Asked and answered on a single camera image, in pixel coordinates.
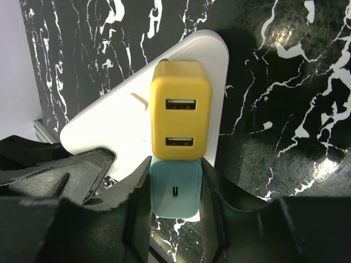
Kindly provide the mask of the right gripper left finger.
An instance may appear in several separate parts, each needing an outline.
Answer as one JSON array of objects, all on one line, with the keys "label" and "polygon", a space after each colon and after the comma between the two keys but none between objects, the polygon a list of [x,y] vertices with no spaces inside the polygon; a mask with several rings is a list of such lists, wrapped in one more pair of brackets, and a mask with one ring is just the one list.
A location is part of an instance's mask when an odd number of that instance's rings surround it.
[{"label": "right gripper left finger", "polygon": [[1,197],[1,262],[147,262],[150,164],[83,204]]}]

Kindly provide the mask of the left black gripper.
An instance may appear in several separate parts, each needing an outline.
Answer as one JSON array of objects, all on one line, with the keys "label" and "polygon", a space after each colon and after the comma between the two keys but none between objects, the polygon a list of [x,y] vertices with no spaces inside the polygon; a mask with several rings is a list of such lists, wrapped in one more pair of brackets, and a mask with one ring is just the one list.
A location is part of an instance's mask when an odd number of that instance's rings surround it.
[{"label": "left black gripper", "polygon": [[1,197],[62,197],[83,204],[95,195],[114,160],[103,148],[71,156],[59,142],[12,135],[1,140]]}]

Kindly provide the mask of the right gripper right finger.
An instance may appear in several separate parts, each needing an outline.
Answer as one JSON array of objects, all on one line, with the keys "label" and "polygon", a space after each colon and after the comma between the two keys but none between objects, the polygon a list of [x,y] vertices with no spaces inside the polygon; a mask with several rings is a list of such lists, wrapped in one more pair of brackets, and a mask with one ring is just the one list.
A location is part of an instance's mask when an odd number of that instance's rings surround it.
[{"label": "right gripper right finger", "polygon": [[205,262],[350,262],[350,198],[266,202],[201,165]]}]

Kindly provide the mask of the white triangular socket adapter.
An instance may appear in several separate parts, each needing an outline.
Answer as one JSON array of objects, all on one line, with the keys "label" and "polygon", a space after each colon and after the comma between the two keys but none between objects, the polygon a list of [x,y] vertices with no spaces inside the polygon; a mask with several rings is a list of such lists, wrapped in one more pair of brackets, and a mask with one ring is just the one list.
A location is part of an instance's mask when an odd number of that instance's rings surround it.
[{"label": "white triangular socket adapter", "polygon": [[223,39],[210,30],[192,33],[80,112],[60,133],[63,147],[75,155],[104,147],[116,155],[107,174],[109,179],[121,181],[128,176],[151,154],[149,86],[153,70],[162,59],[199,61],[209,75],[213,97],[205,158],[214,164],[229,52]]}]

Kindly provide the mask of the light teal USB-C charger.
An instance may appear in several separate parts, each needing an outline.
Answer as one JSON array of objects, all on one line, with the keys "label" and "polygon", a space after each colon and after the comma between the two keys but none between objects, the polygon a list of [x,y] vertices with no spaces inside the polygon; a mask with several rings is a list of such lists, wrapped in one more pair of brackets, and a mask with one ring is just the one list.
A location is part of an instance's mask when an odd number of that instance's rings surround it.
[{"label": "light teal USB-C charger", "polygon": [[151,159],[150,200],[152,212],[166,219],[188,219],[200,206],[202,165],[196,161]]}]

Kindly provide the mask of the yellow USB charger plug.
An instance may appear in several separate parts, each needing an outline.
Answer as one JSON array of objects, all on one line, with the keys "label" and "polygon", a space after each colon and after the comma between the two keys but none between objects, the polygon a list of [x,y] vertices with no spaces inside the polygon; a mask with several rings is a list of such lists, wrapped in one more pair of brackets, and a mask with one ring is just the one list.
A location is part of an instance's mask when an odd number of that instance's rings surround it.
[{"label": "yellow USB charger plug", "polygon": [[158,159],[194,161],[206,153],[212,85],[198,61],[162,60],[150,86],[151,146]]}]

